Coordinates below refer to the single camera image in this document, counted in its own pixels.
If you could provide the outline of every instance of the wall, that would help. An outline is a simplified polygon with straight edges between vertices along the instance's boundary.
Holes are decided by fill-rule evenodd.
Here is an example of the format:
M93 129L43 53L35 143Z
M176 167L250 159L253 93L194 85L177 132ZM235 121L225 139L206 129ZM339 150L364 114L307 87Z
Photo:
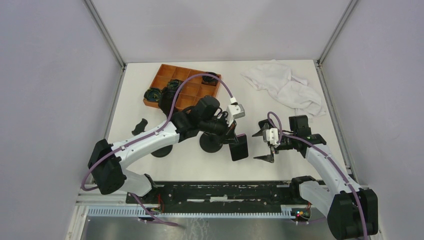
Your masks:
M423 239L424 2L360 1L323 64L385 239Z
M0 33L0 238L64 239L120 68L81 0L3 0Z
M318 59L349 0L93 0L127 62Z

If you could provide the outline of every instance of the robotic arm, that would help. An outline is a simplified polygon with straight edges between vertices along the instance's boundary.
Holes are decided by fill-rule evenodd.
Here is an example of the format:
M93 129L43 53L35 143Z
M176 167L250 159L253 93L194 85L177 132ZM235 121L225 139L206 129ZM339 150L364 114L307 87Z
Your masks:
M88 162L89 169L106 154L114 153L92 171L100 193L107 195L119 189L134 193L139 197L145 196L152 188L156 187L155 183L149 175L136 174L127 170L127 167L147 154L197 136L199 131L207 134L206 140L202 141L202 138L200 140L200 146L203 149L214 145L214 148L219 150L223 144L229 144L233 161L247 158L246 135L240 137L235 134L237 125L235 120L244 117L245 111L235 98L231 98L230 101L231 104L226 111L216 115L217 110L220 109L219 101L212 96L205 96L199 100L196 106L188 107L173 114L171 120L161 131L157 131L160 127L156 126L144 132L147 121L143 120L145 122L141 133L130 139L112 144L109 144L106 139L98 141ZM153 136L138 141L143 136L152 133L154 133ZM240 147L246 149L246 151L233 153Z
M335 168L328 160L328 158L334 159L334 157L326 141L320 134L311 133L306 115L291 116L289 123L290 135L280 136L280 130L273 127L274 124L268 119L260 121L261 130L253 137L262 136L271 153L254 158L273 163L274 154L278 154L279 151L297 150L317 170L328 190L320 186L311 176L295 177L290 184L294 196L307 200L327 218L328 227L336 239L349 239L363 236L360 209L355 201L354 190L362 207L367 234L377 234L378 199L374 191L362 189L337 161L334 163L339 170ZM300 139L306 140L314 147Z

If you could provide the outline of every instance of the white towel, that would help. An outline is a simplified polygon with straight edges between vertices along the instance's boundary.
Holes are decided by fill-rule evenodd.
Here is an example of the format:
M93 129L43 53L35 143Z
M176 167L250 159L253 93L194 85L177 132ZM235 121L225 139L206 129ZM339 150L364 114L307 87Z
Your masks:
M267 61L241 73L256 90L266 89L277 102L308 118L326 114L322 99L308 80L292 75L292 69L277 60Z

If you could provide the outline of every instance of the tabletop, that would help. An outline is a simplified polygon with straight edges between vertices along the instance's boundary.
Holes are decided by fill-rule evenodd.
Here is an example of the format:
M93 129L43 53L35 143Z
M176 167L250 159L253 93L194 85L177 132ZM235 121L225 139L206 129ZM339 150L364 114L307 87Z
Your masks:
M296 150L284 150L275 155L275 162L269 163L255 156L270 152L262 137L251 137L259 131L258 122L267 118L269 111L281 119L283 129L290 129L289 117L295 110L275 101L266 90L256 91L240 75L265 61L197 61L164 62L164 64L214 72L222 75L239 104L242 104L245 117L237 119L237 134L247 135L249 157L232 161L228 145L216 153L204 152L197 137L175 144L172 152L163 158L151 154L144 156L128 167L137 174L149 174L154 181L281 181L310 175L322 179L314 167ZM294 76L308 79L312 87L322 97L327 108L320 80L312 60L281 60L292 69ZM158 108L145 106L144 92L149 88L162 63L129 63L118 94L116 108L108 134L108 142L114 143L132 137L131 131L143 118L148 121L146 130L158 126L166 116ZM221 85L216 98L225 109L230 97ZM340 146L330 115L327 113L309 121L313 134L321 134L331 149L334 158L345 166Z

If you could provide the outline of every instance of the wooden box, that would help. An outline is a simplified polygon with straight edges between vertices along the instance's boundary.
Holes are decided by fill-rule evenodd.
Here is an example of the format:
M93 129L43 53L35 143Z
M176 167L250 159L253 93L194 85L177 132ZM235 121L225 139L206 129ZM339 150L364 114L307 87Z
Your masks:
M202 73L205 73L205 71L162 64L159 70L157 71L153 81L151 82L150 87L162 90L164 87L167 86L167 83L173 79L184 81L190 76ZM181 111L189 106L196 105L199 99L203 98L206 95L216 97L220 85L221 83L219 81L216 83L216 86L208 85L202 81L201 76L195 77L186 84L184 84L178 96L178 99L176 100L175 107L179 111ZM159 108L157 102L147 101L145 98L143 99L143 102L146 106L157 109Z

